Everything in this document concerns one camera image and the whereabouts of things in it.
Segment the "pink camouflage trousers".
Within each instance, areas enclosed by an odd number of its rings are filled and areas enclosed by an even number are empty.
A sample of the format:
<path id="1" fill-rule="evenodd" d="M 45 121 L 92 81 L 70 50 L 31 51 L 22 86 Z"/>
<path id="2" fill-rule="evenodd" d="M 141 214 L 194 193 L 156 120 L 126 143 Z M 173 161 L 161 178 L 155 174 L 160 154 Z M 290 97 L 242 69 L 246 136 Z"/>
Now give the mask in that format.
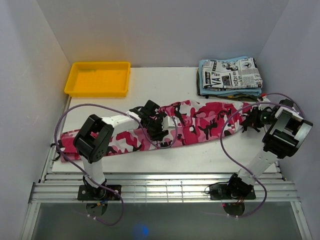
<path id="1" fill-rule="evenodd" d="M 169 134 L 156 145 L 181 147 L 204 143 L 235 134 L 242 128 L 244 111 L 251 108 L 247 102 L 205 102 L 185 100 L 161 106 L 160 110 L 175 120 Z M 141 129 L 121 132 L 111 139 L 107 156 L 155 149 Z"/>

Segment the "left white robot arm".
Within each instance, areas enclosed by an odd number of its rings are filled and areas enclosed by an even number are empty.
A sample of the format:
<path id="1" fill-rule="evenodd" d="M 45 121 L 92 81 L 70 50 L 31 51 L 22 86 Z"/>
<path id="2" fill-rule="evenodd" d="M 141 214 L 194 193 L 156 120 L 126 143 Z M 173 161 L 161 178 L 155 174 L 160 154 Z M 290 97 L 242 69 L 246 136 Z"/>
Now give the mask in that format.
<path id="1" fill-rule="evenodd" d="M 151 100 L 142 107 L 112 117 L 90 115 L 73 140 L 84 166 L 83 183 L 89 195 L 95 200 L 106 195 L 102 158 L 111 149 L 113 137 L 130 130 L 145 129 L 150 140 L 161 141 L 169 134 L 167 121 L 168 115 Z"/>

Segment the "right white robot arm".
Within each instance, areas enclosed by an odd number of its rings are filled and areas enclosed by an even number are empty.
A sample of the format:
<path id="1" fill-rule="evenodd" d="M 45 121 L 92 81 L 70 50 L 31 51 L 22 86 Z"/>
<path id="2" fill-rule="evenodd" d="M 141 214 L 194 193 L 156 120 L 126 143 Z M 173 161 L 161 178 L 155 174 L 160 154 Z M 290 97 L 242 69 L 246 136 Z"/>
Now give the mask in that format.
<path id="1" fill-rule="evenodd" d="M 262 138 L 261 151 L 230 177 L 225 191 L 232 199 L 253 193 L 256 179 L 276 161 L 292 157 L 313 126 L 294 110 L 294 102 L 289 99 L 281 100 L 279 106 L 254 106 L 244 115 L 245 120 L 241 123 L 244 131 L 248 128 L 258 131 L 266 125 L 269 129 Z"/>

